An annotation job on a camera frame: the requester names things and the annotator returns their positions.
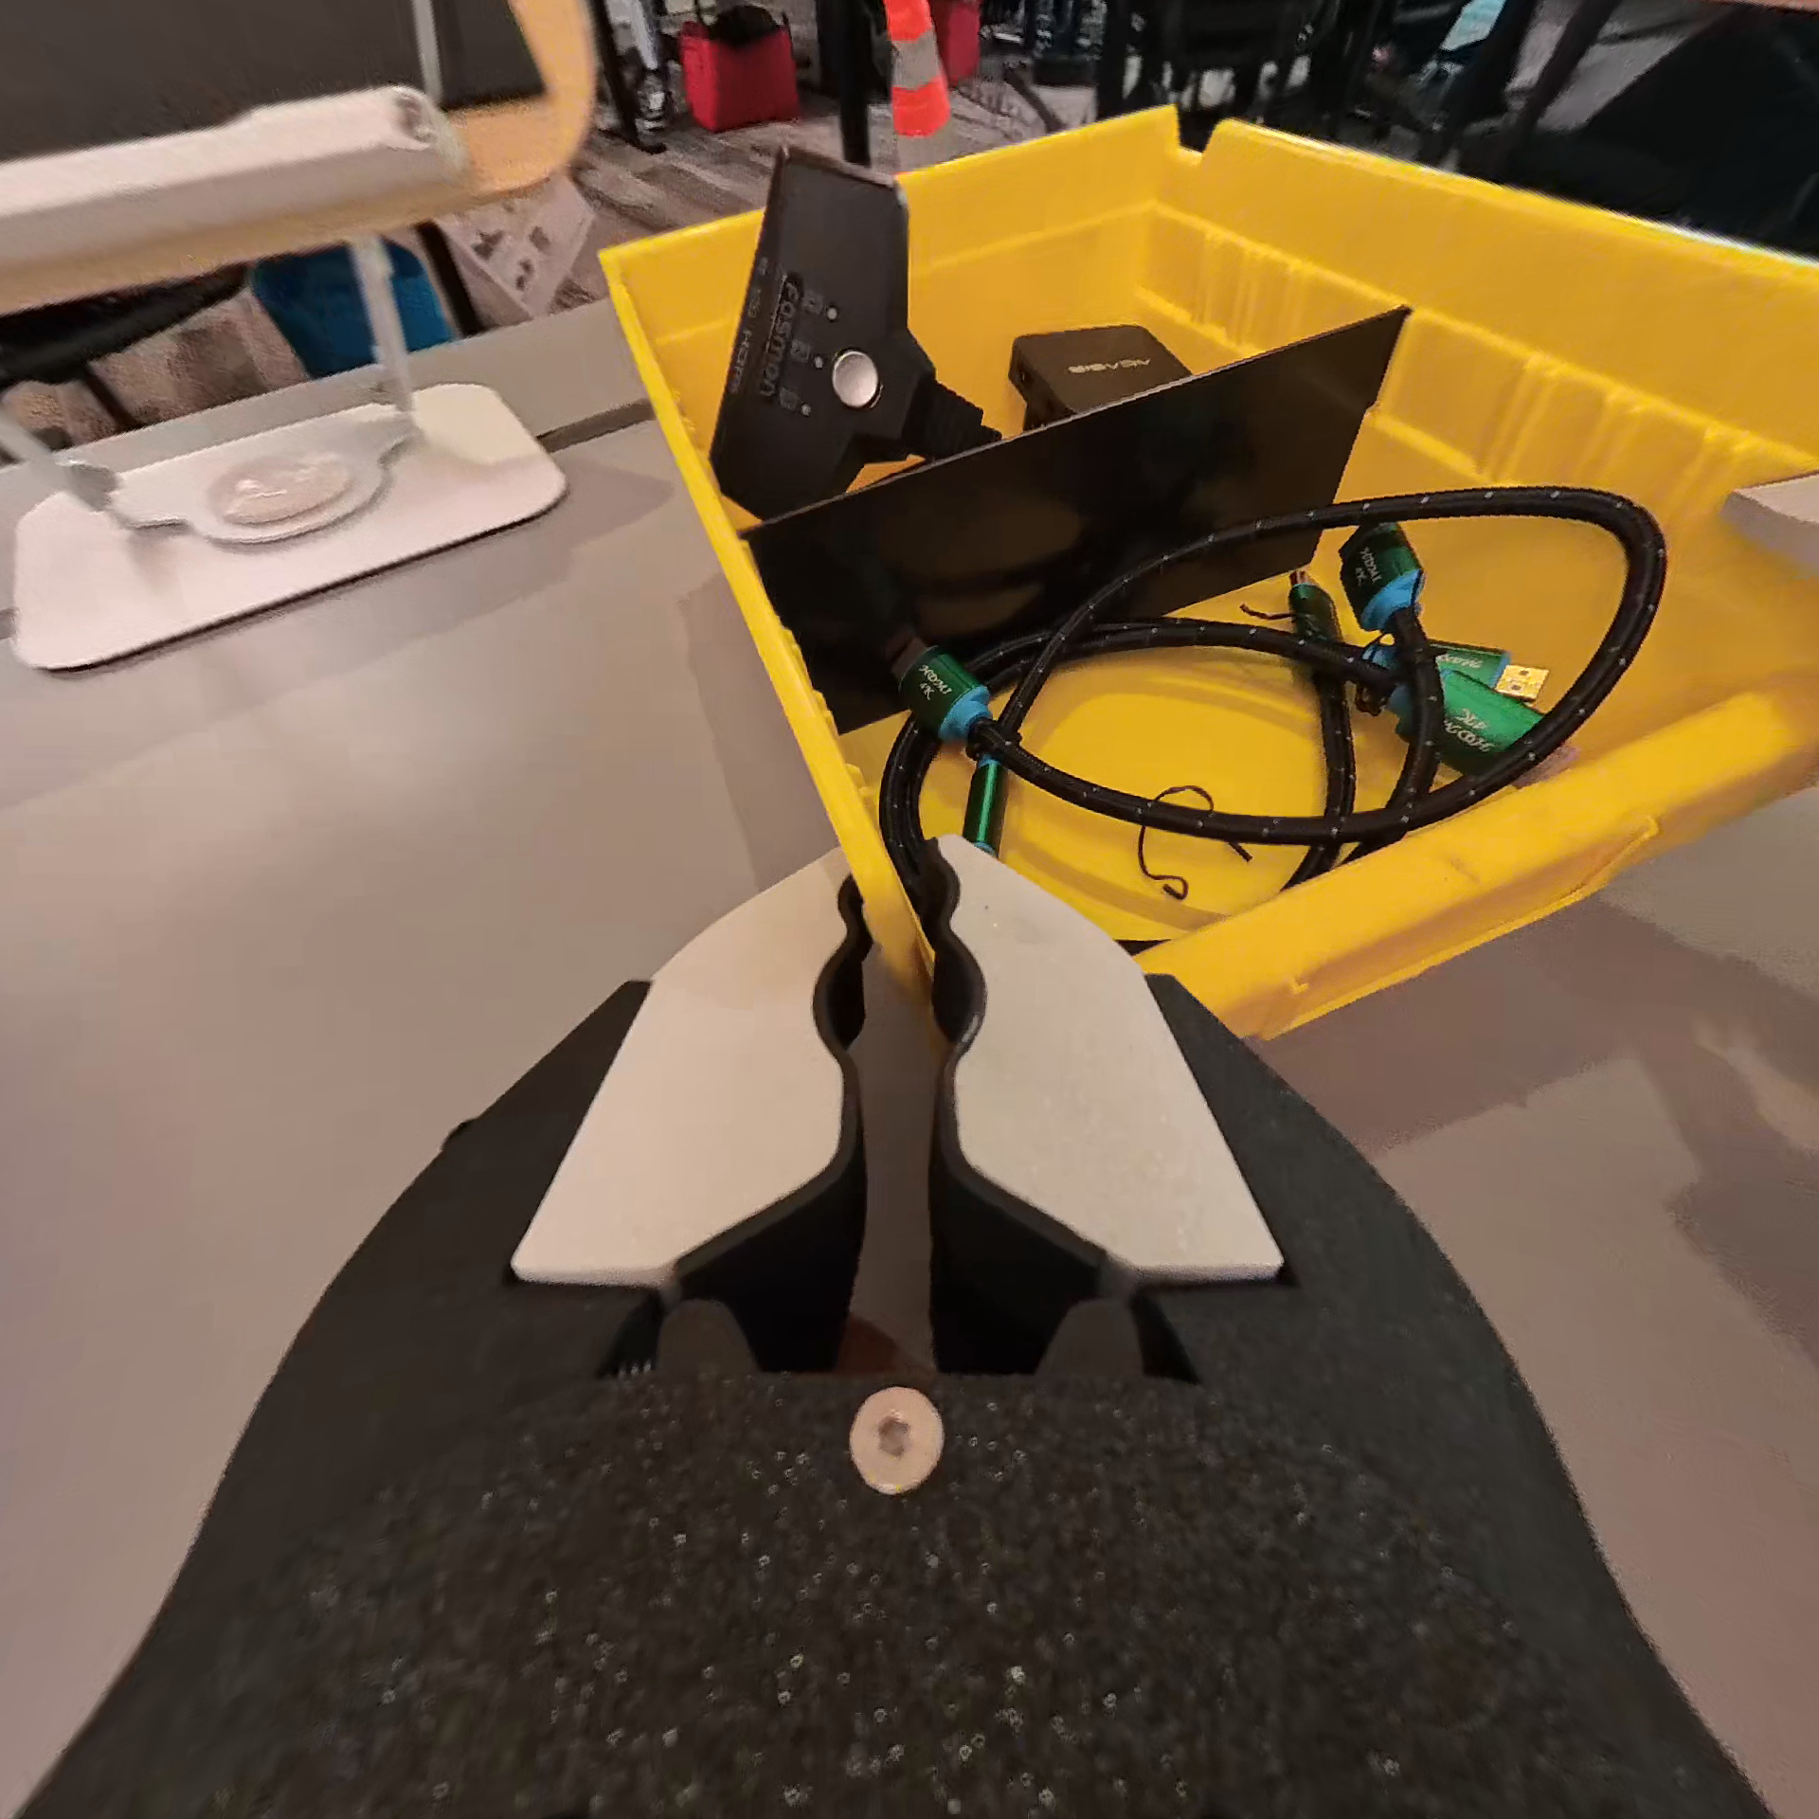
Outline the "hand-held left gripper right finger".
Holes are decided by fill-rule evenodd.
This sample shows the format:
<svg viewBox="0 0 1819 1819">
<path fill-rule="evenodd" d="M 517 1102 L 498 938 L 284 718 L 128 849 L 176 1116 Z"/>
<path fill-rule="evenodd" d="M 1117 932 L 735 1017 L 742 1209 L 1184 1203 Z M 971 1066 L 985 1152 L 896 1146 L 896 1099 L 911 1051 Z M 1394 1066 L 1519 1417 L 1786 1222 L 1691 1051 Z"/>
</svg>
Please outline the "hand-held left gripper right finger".
<svg viewBox="0 0 1819 1819">
<path fill-rule="evenodd" d="M 1142 966 L 960 833 L 926 850 L 928 1320 L 945 1372 L 1032 1372 L 1091 1301 L 1275 1284 L 1284 1252 Z"/>
</svg>

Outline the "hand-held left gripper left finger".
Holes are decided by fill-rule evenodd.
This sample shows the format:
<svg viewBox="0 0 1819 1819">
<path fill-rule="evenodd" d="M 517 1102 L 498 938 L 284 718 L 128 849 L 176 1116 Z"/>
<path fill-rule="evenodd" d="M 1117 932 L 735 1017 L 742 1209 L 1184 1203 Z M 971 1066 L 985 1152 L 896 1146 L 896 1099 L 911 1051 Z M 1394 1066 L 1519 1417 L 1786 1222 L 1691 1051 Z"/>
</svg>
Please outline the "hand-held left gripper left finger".
<svg viewBox="0 0 1819 1819">
<path fill-rule="evenodd" d="M 725 1307 L 761 1370 L 831 1372 L 867 1218 L 852 1044 L 869 928 L 839 852 L 647 981 L 509 1260 L 536 1288 Z"/>
</svg>

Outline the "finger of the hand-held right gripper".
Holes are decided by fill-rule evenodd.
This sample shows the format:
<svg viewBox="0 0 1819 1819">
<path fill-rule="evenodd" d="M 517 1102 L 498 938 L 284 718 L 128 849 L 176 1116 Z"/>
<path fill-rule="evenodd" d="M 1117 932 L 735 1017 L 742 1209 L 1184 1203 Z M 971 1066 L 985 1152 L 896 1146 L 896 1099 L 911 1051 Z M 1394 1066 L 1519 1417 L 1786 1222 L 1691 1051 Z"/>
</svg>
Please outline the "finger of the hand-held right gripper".
<svg viewBox="0 0 1819 1819">
<path fill-rule="evenodd" d="M 1722 506 L 1724 521 L 1756 547 L 1816 578 L 1819 475 L 1798 473 L 1735 489 Z"/>
</svg>

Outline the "yellow bin with black divider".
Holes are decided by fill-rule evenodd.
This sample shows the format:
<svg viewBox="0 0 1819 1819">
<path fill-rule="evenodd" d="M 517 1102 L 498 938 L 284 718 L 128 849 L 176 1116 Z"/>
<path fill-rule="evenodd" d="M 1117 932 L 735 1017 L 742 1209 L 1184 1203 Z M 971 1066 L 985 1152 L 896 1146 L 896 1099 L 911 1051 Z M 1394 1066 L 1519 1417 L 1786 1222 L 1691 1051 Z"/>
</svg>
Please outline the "yellow bin with black divider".
<svg viewBox="0 0 1819 1819">
<path fill-rule="evenodd" d="M 1011 337 L 1134 322 L 1212 379 L 1405 309 L 1341 477 L 1316 498 L 1606 489 L 1667 551 L 1646 646 L 1568 735 L 1570 761 L 1483 807 L 1278 892 L 1295 858 L 1242 866 L 1155 830 L 1185 860 L 1168 905 L 1136 830 L 1036 790 L 1011 796 L 1005 862 L 1191 989 L 1239 1034 L 1284 1034 L 1585 898 L 1627 866 L 1815 780 L 1815 557 L 1741 511 L 1815 483 L 1815 261 L 1229 121 L 1203 151 L 1155 110 L 905 180 L 907 318 L 937 375 L 1009 453 Z M 884 964 L 932 955 L 877 824 L 901 720 L 778 617 L 708 445 L 759 238 L 744 214 L 602 254 L 653 417 L 848 860 Z M 1561 523 L 1409 525 L 1439 638 L 1506 648 L 1564 693 L 1619 600 L 1608 534 Z M 1314 705 L 1248 652 L 1091 655 L 1041 691 L 1034 756 L 1148 799 L 1320 807 Z"/>
</svg>

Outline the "small black adapter box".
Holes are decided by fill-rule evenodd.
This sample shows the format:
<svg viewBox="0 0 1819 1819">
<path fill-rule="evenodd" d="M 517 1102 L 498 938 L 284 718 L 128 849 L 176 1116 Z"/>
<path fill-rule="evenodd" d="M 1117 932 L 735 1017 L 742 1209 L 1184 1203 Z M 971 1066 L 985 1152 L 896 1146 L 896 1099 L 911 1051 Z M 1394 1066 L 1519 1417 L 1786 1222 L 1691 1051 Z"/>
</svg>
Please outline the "small black adapter box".
<svg viewBox="0 0 1819 1819">
<path fill-rule="evenodd" d="M 1021 333 L 1009 354 L 1009 382 L 1021 400 L 1024 432 L 1193 375 L 1161 339 L 1138 324 Z"/>
</svg>

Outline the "black hdmi switch box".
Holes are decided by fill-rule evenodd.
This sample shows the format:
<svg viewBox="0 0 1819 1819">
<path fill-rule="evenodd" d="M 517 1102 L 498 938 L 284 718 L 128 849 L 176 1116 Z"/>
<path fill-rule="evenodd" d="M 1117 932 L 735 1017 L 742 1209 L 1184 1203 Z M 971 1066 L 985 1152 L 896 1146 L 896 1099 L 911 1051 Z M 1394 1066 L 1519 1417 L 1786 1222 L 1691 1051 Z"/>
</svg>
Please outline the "black hdmi switch box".
<svg viewBox="0 0 1819 1819">
<path fill-rule="evenodd" d="M 909 326 L 909 225 L 894 180 L 776 153 L 708 445 L 719 492 L 755 521 L 843 494 L 869 466 L 1000 439 Z"/>
</svg>

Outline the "black twist tie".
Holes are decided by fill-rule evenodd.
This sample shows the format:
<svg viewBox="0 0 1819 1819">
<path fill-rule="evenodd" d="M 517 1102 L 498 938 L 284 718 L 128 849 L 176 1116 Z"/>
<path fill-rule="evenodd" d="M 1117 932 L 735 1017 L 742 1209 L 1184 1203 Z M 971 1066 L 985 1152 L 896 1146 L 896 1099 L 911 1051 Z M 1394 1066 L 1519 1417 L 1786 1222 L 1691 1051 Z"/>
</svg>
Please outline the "black twist tie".
<svg viewBox="0 0 1819 1819">
<path fill-rule="evenodd" d="M 1244 879 L 1256 866 L 1256 852 L 1239 839 L 1144 824 L 1134 832 L 1134 862 L 1163 902 L 1189 907 L 1218 898 L 1233 877 Z"/>
</svg>

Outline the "black bin divider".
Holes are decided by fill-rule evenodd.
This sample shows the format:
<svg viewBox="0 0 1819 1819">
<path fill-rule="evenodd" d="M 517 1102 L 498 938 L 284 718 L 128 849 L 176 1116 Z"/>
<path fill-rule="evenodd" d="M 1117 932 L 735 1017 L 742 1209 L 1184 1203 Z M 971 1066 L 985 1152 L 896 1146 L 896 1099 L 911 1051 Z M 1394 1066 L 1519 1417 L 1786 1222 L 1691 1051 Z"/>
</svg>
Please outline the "black bin divider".
<svg viewBox="0 0 1819 1819">
<path fill-rule="evenodd" d="M 899 714 L 909 633 L 975 659 L 1153 557 L 1335 502 L 1405 318 L 1396 305 L 748 530 L 835 731 Z"/>
</svg>

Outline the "printed paper sheet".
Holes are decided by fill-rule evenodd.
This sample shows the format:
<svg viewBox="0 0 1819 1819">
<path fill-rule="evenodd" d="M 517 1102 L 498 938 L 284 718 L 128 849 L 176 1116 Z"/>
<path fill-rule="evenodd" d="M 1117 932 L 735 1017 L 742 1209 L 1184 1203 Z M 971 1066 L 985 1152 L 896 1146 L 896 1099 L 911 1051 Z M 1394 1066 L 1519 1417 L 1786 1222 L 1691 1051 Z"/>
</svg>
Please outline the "printed paper sheet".
<svg viewBox="0 0 1819 1819">
<path fill-rule="evenodd" d="M 547 316 L 591 237 L 594 212 L 568 174 L 534 191 L 431 219 L 488 327 Z"/>
</svg>

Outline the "blue bucket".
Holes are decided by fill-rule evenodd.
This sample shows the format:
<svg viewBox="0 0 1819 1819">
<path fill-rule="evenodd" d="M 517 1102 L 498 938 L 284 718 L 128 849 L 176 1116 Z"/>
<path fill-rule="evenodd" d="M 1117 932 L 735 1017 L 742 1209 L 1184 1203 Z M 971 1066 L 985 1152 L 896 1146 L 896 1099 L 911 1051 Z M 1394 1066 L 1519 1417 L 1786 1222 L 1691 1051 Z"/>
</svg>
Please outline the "blue bucket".
<svg viewBox="0 0 1819 1819">
<path fill-rule="evenodd" d="M 452 343 L 456 331 L 418 254 L 390 240 L 386 255 L 405 348 L 420 352 Z M 344 246 L 257 261 L 248 284 L 310 379 L 375 363 L 373 331 Z"/>
</svg>

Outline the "orange traffic cone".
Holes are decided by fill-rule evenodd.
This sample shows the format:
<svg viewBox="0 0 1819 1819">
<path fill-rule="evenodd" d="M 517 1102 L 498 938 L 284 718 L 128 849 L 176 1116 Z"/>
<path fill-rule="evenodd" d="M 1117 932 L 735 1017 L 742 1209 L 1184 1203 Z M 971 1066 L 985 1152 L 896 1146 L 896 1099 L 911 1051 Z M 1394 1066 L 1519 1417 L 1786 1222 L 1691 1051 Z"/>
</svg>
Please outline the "orange traffic cone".
<svg viewBox="0 0 1819 1819">
<path fill-rule="evenodd" d="M 897 144 L 937 138 L 951 121 L 941 43 L 930 2 L 882 2 L 890 43 L 890 108 Z"/>
</svg>

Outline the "red bag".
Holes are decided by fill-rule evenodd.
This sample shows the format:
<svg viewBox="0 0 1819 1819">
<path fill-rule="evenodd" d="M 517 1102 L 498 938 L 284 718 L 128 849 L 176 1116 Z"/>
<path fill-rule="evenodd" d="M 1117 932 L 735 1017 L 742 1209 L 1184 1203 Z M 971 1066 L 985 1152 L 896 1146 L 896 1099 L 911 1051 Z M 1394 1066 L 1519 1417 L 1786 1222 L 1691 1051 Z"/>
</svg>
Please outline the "red bag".
<svg viewBox="0 0 1819 1819">
<path fill-rule="evenodd" d="M 757 2 L 693 3 L 676 43 L 685 102 L 702 130 L 801 117 L 793 36 L 778 11 Z"/>
</svg>

